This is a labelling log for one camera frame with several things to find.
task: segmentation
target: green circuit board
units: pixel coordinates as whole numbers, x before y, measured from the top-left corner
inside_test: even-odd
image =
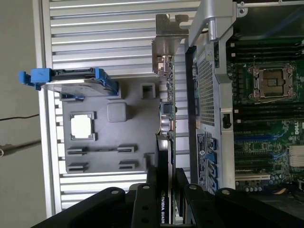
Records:
[[[303,46],[301,39],[228,43],[227,72],[233,88],[236,174],[270,174],[267,180],[237,181],[237,190],[262,191],[268,185],[304,179],[304,166],[292,167],[289,153],[290,147],[304,145]],[[281,79],[280,69],[273,70],[280,66],[292,68],[290,86],[294,95],[253,99],[259,83],[254,79],[255,67],[265,68],[264,72],[268,68],[272,70],[267,78],[268,85],[263,84],[265,94],[267,89],[269,96],[278,91],[275,89],[283,93],[285,88],[279,83],[282,81],[283,86],[287,79]]]

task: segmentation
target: metal mesh grille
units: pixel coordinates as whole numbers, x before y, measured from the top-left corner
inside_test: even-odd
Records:
[[[199,63],[200,122],[214,126],[212,64],[205,59]]]

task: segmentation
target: black cable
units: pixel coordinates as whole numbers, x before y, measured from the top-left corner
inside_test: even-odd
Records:
[[[281,183],[281,186],[286,188],[297,201],[304,202],[302,192],[295,185]]]
[[[0,119],[0,121],[14,120],[14,119],[29,119],[29,118],[33,118],[33,117],[36,117],[36,116],[39,116],[39,114],[30,115],[30,116],[15,116],[15,117],[9,117],[9,118]]]

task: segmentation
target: blue cable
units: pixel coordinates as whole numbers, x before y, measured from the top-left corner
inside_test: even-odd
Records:
[[[284,157],[286,155],[286,152],[287,151],[284,151],[282,154],[272,154],[273,159],[279,159],[279,158]]]
[[[280,24],[278,24],[272,30],[270,30],[266,34],[262,35],[261,38],[262,39],[269,38],[270,36],[281,31],[282,29],[284,29],[287,25],[291,24],[292,22],[294,22],[301,16],[304,16],[304,7],[301,7],[300,9],[296,10],[294,13],[292,13],[289,17],[284,19]]]
[[[274,136],[273,136],[273,139],[274,139],[274,140],[277,140],[277,139],[281,138],[285,133],[286,133],[286,132],[283,132],[282,134],[274,135]]]

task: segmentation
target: white wall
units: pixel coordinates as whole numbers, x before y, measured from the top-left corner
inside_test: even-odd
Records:
[[[0,118],[38,113],[38,94],[18,82],[35,68],[31,0],[0,6]],[[0,145],[40,138],[39,117],[0,122]],[[0,227],[27,228],[46,217],[41,147],[0,158]]]

